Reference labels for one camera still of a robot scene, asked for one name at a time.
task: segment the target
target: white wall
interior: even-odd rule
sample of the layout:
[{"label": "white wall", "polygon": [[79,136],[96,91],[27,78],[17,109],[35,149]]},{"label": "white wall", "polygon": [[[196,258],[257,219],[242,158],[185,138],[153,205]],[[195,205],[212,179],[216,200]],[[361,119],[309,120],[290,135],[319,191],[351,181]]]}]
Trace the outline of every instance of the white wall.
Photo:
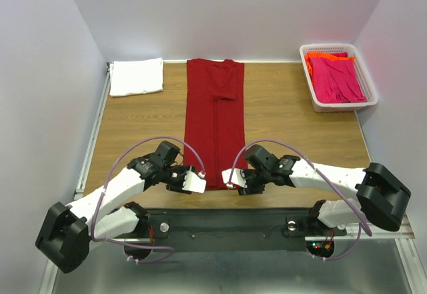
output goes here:
[{"label": "white wall", "polygon": [[353,43],[379,0],[74,0],[108,61],[300,59]]},{"label": "white wall", "polygon": [[70,201],[105,79],[73,0],[0,0],[0,293],[38,293],[35,239]]},{"label": "white wall", "polygon": [[359,113],[375,161],[412,190],[408,216],[427,270],[427,0],[381,0],[358,38],[380,94]]}]

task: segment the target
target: white plastic basket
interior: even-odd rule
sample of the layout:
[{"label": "white plastic basket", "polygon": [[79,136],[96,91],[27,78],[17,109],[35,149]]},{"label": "white plastic basket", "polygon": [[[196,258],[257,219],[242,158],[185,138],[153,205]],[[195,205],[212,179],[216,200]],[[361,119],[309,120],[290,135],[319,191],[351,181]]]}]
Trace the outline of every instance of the white plastic basket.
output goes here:
[{"label": "white plastic basket", "polygon": [[[363,103],[321,103],[318,101],[310,74],[308,73],[305,56],[308,52],[323,52],[323,53],[339,53],[347,52],[348,56],[354,56],[354,69],[356,70],[356,77],[359,82],[360,89],[365,95],[367,102]],[[310,90],[313,108],[316,112],[346,112],[357,111],[365,106],[375,105],[378,102],[378,96],[372,83],[371,78],[365,68],[362,58],[359,55],[357,48],[352,44],[345,43],[326,43],[326,44],[309,44],[300,47],[300,54],[304,72],[306,73],[307,85]]]}]

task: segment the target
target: floor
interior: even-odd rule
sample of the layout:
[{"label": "floor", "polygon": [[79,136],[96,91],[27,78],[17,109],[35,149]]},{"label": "floor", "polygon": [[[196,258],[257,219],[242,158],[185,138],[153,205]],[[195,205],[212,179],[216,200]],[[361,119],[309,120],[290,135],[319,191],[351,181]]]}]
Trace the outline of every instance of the floor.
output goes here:
[{"label": "floor", "polygon": [[[154,135],[184,136],[186,65],[164,65],[164,90],[148,95],[108,97],[99,130],[85,195],[101,186],[113,162],[127,148]],[[272,138],[305,153],[312,161],[341,167],[369,164],[354,113],[315,113],[302,65],[245,65],[246,142]],[[154,151],[159,141],[130,153],[119,168]],[[290,153],[263,144],[276,156]],[[133,200],[144,207],[311,207],[319,199],[338,199],[332,192],[268,185],[263,195],[239,196],[237,191],[209,191],[183,195],[151,187]]]}]

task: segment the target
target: wooden table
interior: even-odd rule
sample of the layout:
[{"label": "wooden table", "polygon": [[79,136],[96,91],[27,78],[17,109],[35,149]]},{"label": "wooden table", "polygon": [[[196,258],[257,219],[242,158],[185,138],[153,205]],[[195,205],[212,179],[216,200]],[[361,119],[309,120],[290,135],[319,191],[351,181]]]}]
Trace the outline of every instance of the wooden table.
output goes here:
[{"label": "wooden table", "polygon": [[[103,184],[112,163],[138,141],[155,135],[184,137],[186,65],[165,64],[163,74],[163,92],[108,97],[85,195]],[[317,163],[341,167],[368,165],[356,116],[354,113],[315,113],[301,64],[246,64],[244,88],[246,142],[273,138],[293,145]],[[152,141],[137,148],[119,168],[134,157],[154,151],[158,143]],[[290,153],[272,143],[263,146],[278,157]],[[332,192],[274,185],[268,185],[263,195],[239,196],[237,191],[183,195],[166,191],[164,185],[159,184],[133,200],[143,207],[218,208],[311,207],[319,199],[338,198]]]}]

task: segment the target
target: white towel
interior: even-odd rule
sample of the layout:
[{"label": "white towel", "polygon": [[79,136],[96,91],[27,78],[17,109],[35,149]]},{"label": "white towel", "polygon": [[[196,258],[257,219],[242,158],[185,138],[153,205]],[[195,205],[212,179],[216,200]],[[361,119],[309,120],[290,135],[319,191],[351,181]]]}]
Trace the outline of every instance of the white towel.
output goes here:
[{"label": "white towel", "polygon": [[128,96],[163,91],[163,59],[114,62],[111,96]]}]

